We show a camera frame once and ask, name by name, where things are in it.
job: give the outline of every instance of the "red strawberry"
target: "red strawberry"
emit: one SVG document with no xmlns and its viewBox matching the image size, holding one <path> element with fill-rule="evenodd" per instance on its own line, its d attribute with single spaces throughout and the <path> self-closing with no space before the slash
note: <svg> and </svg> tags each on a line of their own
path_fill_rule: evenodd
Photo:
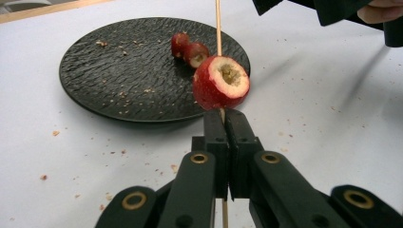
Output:
<svg viewBox="0 0 403 228">
<path fill-rule="evenodd" d="M 234 108 L 249 92 L 249 77 L 235 60 L 211 56 L 196 69 L 193 96 L 205 110 Z"/>
<path fill-rule="evenodd" d="M 189 35 L 185 32 L 178 32 L 171 38 L 171 52 L 175 58 L 182 58 L 184 48 L 189 44 Z"/>
</svg>

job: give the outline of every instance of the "wooden skewer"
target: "wooden skewer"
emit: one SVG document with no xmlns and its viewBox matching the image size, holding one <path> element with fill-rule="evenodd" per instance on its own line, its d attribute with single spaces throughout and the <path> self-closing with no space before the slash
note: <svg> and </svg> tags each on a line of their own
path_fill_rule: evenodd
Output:
<svg viewBox="0 0 403 228">
<path fill-rule="evenodd" d="M 217 55 L 222 56 L 221 53 L 221 12 L 220 0 L 216 0 L 216 23 L 217 23 Z M 220 108 L 222 123 L 225 120 L 225 110 Z M 222 227 L 228 228 L 228 203 L 226 199 L 222 199 Z"/>
<path fill-rule="evenodd" d="M 221 12 L 220 0 L 216 0 L 216 22 L 217 22 L 217 55 L 221 56 Z"/>
</svg>

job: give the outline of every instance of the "black plate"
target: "black plate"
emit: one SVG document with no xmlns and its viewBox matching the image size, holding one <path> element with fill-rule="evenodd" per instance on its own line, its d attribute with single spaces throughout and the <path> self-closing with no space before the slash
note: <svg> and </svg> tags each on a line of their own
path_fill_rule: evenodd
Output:
<svg viewBox="0 0 403 228">
<path fill-rule="evenodd" d="M 192 94 L 195 70 L 171 56 L 170 39 L 179 31 L 217 53 L 213 27 L 176 18 L 127 20 L 98 28 L 68 49 L 60 65 L 62 86 L 79 105 L 118 120 L 161 123 L 199 117 L 204 110 Z M 240 44 L 224 32 L 221 39 L 222 54 L 249 74 Z"/>
</svg>

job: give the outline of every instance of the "textured black plate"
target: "textured black plate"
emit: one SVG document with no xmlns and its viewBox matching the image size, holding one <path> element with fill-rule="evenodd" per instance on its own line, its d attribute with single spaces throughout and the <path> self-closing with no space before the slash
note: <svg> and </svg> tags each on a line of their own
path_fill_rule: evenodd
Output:
<svg viewBox="0 0 403 228">
<path fill-rule="evenodd" d="M 60 65 L 62 86 L 79 105 L 114 119 L 160 123 L 199 117 L 204 110 L 192 94 L 195 70 L 171 56 L 170 39 L 179 31 L 217 53 L 216 29 L 198 22 L 161 17 L 118 22 L 68 49 Z M 224 32 L 221 39 L 222 53 L 249 74 L 240 44 Z"/>
</svg>

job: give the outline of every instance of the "food crumb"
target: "food crumb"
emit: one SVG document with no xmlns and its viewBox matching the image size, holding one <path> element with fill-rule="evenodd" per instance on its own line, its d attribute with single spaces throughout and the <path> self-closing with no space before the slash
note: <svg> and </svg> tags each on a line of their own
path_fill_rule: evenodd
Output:
<svg viewBox="0 0 403 228">
<path fill-rule="evenodd" d="M 102 48 L 107 46 L 107 42 L 104 42 L 104 41 L 97 41 L 95 44 L 101 46 Z"/>
<path fill-rule="evenodd" d="M 111 201 L 113 199 L 113 196 L 110 195 L 110 193 L 106 193 L 106 200 Z"/>
<path fill-rule="evenodd" d="M 174 174 L 177 174 L 177 173 L 178 173 L 178 165 L 176 165 L 176 164 L 171 164 L 171 169 L 172 169 L 172 171 L 174 172 Z"/>
</svg>

